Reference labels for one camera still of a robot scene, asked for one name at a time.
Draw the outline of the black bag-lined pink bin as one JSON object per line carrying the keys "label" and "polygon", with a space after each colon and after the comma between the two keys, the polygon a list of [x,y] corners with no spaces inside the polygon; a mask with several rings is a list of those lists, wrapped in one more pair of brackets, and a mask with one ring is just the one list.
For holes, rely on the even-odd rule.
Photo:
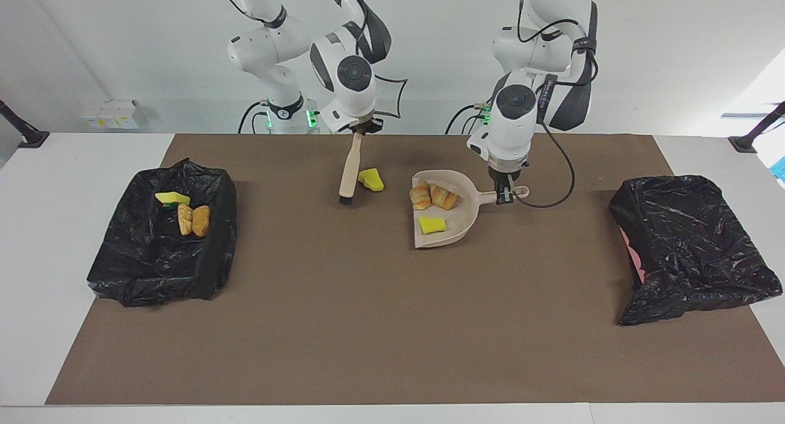
{"label": "black bag-lined pink bin", "polygon": [[632,268],[633,294],[621,326],[733,309],[783,294],[720,187],[704,176],[626,180],[608,208]]}

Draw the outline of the beige brush with black bristles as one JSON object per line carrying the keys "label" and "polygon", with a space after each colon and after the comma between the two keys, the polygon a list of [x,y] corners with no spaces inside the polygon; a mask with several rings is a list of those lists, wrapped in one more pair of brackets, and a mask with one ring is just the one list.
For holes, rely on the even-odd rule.
{"label": "beige brush with black bristles", "polygon": [[339,203],[350,206],[355,195],[356,181],[361,167],[361,144],[364,135],[354,133],[351,137],[351,147],[345,158],[342,172],[341,184],[339,187]]}

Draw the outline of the white wall socket box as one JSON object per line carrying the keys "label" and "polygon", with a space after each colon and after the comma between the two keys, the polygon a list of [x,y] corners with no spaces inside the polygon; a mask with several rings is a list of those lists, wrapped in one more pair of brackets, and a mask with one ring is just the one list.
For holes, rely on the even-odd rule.
{"label": "white wall socket box", "polygon": [[132,99],[94,102],[82,110],[80,119],[89,129],[138,130],[145,123],[141,107]]}

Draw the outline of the black bag-lined trash bin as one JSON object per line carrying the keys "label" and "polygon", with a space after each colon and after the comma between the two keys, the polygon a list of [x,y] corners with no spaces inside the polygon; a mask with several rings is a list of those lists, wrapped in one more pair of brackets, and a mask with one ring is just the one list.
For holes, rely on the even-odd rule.
{"label": "black bag-lined trash bin", "polygon": [[[176,209],[155,195],[174,191],[207,206],[205,236],[180,233]],[[210,300],[228,282],[237,244],[236,186],[224,169],[187,158],[138,172],[110,218],[86,277],[90,290],[125,307]]]}

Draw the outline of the large yellow sponge piece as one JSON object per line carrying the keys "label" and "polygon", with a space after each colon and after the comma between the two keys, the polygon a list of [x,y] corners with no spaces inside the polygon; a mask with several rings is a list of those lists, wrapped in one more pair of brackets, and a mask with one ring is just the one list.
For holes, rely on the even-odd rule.
{"label": "large yellow sponge piece", "polygon": [[381,192],[385,189],[384,181],[376,168],[361,170],[357,180],[362,186],[372,192]]}

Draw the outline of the brown paper table mat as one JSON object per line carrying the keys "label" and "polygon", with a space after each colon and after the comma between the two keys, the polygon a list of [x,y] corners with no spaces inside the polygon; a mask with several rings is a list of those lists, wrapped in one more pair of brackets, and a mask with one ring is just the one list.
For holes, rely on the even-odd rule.
{"label": "brown paper table mat", "polygon": [[483,206],[457,243],[415,250],[416,172],[485,165],[456,136],[370,136],[384,192],[337,201],[348,136],[179,135],[163,164],[227,170],[239,234],[210,301],[95,300],[48,404],[785,401],[749,307],[622,327],[623,181],[671,170],[650,136],[561,135],[578,173],[550,210]]}

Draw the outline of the pale bread chunk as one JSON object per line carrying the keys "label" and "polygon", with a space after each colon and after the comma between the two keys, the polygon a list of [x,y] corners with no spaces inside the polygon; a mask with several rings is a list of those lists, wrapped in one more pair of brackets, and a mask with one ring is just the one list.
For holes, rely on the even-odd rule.
{"label": "pale bread chunk", "polygon": [[429,184],[431,204],[443,210],[452,210],[460,196],[437,184]]}

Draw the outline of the beige plastic dustpan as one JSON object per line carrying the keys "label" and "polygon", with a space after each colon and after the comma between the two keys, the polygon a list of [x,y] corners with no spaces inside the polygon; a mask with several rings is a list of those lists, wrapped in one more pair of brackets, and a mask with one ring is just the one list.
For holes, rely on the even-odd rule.
{"label": "beige plastic dustpan", "polygon": [[[430,206],[425,210],[414,210],[414,246],[418,250],[440,247],[460,241],[474,225],[480,206],[494,204],[497,194],[494,191],[480,192],[468,176],[454,170],[426,170],[412,176],[412,186],[421,182],[438,185],[459,196],[452,209]],[[438,219],[445,222],[443,231],[423,233],[421,218]]]}

